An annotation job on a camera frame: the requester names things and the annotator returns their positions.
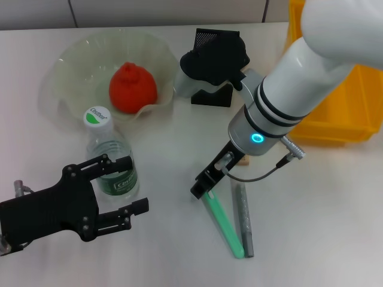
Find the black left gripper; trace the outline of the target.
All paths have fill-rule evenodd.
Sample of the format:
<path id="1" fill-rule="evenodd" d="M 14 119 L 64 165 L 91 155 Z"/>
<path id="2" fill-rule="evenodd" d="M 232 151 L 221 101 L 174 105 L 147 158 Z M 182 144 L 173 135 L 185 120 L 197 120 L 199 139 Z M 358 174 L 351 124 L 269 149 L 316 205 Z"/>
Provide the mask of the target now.
<path id="1" fill-rule="evenodd" d="M 6 250 L 22 250 L 25 244 L 60 231 L 77 233 L 84 242 L 98 235 L 99 208 L 91 180 L 132 169 L 130 156 L 109 159 L 99 155 L 64 168 L 60 181 L 1 203 L 1 243 Z"/>

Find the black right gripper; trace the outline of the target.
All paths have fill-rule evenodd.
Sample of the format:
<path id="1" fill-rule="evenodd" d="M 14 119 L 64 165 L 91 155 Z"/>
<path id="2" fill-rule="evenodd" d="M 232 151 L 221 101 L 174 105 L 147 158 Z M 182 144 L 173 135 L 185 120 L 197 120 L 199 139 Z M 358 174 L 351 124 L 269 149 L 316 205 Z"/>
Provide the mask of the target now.
<path id="1" fill-rule="evenodd" d="M 244 157 L 244 153 L 228 141 L 223 149 L 215 156 L 207 168 L 197 177 L 190 192 L 200 199 L 205 193 L 211 191 L 225 176 L 224 169 L 230 171 Z"/>

